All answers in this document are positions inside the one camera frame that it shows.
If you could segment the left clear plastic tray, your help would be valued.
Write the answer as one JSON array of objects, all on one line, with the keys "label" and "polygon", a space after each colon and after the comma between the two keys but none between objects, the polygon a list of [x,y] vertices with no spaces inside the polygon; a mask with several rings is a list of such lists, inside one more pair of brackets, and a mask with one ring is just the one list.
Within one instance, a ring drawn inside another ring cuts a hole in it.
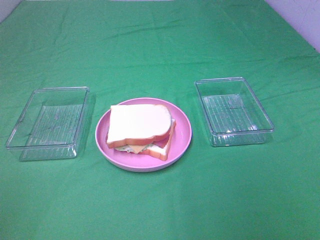
[{"label": "left clear plastic tray", "polygon": [[34,90],[6,149],[19,161],[75,158],[84,139],[89,93],[87,86]]}]

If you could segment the clear plastic tray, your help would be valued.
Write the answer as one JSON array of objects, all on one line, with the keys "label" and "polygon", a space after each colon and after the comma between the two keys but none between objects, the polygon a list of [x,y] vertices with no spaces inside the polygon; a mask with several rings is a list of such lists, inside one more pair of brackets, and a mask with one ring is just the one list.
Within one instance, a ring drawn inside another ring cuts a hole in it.
[{"label": "clear plastic tray", "polygon": [[75,158],[84,139],[89,93],[87,86],[34,90],[6,149],[19,161]]},{"label": "clear plastic tray", "polygon": [[208,140],[213,147],[264,144],[274,124],[243,77],[194,83]]}]

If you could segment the yellow toy cheese slice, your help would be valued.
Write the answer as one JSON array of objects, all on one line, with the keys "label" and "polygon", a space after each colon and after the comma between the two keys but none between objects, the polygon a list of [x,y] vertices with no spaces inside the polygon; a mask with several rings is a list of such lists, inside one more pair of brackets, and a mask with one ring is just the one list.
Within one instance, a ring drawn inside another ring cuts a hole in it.
[{"label": "yellow toy cheese slice", "polygon": [[143,152],[149,145],[128,145],[128,152],[138,154]]}]

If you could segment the toy bacon strip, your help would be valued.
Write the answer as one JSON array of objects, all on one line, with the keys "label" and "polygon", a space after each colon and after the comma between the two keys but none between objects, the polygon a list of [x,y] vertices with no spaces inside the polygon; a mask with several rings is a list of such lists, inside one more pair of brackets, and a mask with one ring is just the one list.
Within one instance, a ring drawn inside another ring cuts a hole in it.
[{"label": "toy bacon strip", "polygon": [[160,148],[164,148],[166,146],[166,144],[168,143],[169,138],[165,138],[163,140],[160,141],[154,141],[153,144],[160,147]]}]

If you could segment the pink round plate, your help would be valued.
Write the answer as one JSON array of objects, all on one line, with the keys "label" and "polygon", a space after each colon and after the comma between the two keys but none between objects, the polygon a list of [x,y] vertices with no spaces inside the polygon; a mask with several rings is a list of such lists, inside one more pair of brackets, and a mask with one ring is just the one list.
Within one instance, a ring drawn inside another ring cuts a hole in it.
[{"label": "pink round plate", "polygon": [[108,110],[99,120],[95,129],[95,141],[100,152],[113,165],[131,172],[153,172],[164,169],[175,163],[188,149],[192,139],[192,126],[187,115],[171,102],[152,97],[133,98],[121,102],[122,105],[162,104],[176,120],[168,158],[162,161],[146,154],[134,154],[108,148],[106,137],[110,125],[110,111]]}]

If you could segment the right clear plastic tray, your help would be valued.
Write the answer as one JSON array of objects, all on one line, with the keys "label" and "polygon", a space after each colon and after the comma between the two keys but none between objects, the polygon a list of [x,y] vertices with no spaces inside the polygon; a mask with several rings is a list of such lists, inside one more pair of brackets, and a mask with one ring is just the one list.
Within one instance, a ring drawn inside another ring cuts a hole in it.
[{"label": "right clear plastic tray", "polygon": [[243,77],[194,83],[208,140],[213,147],[264,144],[274,124]]}]

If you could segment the green tablecloth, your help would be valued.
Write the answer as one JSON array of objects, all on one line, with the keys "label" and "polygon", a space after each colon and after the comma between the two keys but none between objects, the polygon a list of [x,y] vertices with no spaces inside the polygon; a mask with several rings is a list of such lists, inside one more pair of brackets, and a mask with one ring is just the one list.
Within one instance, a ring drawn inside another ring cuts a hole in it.
[{"label": "green tablecloth", "polygon": [[[212,147],[195,81],[244,77],[274,124],[265,144]],[[35,89],[95,96],[83,153],[18,161],[6,141]],[[167,100],[192,126],[161,171],[122,170],[95,128],[110,105]],[[320,56],[263,0],[23,1],[0,25],[3,240],[317,240]]]}]

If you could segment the toy lettuce leaf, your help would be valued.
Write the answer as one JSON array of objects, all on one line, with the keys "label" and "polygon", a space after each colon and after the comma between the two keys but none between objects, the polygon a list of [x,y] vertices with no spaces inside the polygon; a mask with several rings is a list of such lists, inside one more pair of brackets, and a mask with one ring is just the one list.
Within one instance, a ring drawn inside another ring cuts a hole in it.
[{"label": "toy lettuce leaf", "polygon": [[115,147],[114,149],[117,150],[117,151],[127,152],[127,153],[128,153],[128,149],[129,149],[128,145],[132,145],[132,144],[127,144],[127,145],[124,145],[124,146]]}]

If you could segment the toy bread slice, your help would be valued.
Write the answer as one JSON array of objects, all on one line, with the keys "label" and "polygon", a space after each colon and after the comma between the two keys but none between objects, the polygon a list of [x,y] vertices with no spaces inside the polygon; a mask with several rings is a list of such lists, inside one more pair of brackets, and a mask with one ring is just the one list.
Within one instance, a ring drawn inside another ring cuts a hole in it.
[{"label": "toy bread slice", "polygon": [[139,154],[149,155],[151,157],[160,159],[161,161],[166,161],[168,159],[168,153],[171,147],[171,141],[172,141],[175,127],[176,127],[176,120],[172,119],[168,141],[166,142],[164,147],[159,147],[158,145],[152,143],[148,145],[143,151],[139,152]]},{"label": "toy bread slice", "polygon": [[172,122],[172,115],[163,104],[112,105],[106,144],[118,148],[160,141],[169,135]]}]

